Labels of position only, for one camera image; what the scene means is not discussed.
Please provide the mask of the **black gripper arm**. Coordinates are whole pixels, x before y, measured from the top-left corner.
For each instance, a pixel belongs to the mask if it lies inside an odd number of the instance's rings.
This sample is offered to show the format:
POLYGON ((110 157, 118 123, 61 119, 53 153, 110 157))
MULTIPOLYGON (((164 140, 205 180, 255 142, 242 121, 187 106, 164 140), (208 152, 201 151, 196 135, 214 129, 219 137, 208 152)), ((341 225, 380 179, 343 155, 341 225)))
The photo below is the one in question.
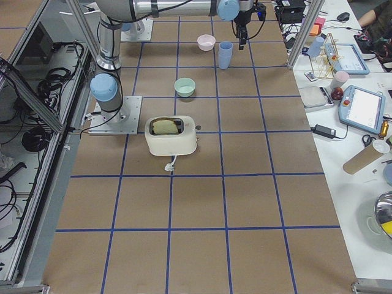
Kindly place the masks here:
POLYGON ((240 10, 234 19, 234 35, 239 40, 238 50, 243 50, 247 39, 253 39, 258 36, 266 20, 266 6, 261 2, 241 2, 240 10), (247 33, 247 25, 251 22, 252 14, 256 13, 261 25, 258 31, 251 37, 247 33))

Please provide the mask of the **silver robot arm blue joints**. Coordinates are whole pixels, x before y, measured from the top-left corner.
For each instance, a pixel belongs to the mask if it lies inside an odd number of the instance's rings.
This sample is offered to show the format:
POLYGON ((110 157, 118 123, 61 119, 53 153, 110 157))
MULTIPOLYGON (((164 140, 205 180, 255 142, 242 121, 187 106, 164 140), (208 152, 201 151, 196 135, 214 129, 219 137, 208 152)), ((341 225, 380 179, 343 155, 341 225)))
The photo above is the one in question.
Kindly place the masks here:
POLYGON ((97 1, 100 10, 97 65, 104 71, 90 82, 101 112, 112 114, 123 106, 119 81, 121 31, 124 23, 144 18, 170 16, 219 16, 234 20, 239 13, 238 1, 97 1))

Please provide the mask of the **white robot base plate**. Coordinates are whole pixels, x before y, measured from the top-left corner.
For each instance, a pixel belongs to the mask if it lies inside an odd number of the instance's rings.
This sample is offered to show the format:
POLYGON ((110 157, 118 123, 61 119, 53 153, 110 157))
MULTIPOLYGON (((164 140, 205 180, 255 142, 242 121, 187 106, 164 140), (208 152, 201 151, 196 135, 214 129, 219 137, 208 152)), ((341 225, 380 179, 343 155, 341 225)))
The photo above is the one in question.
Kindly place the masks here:
POLYGON ((120 111, 112 114, 101 112, 96 102, 94 111, 99 112, 91 119, 88 129, 91 135, 125 135, 137 134, 140 118, 142 96, 124 96, 120 111))

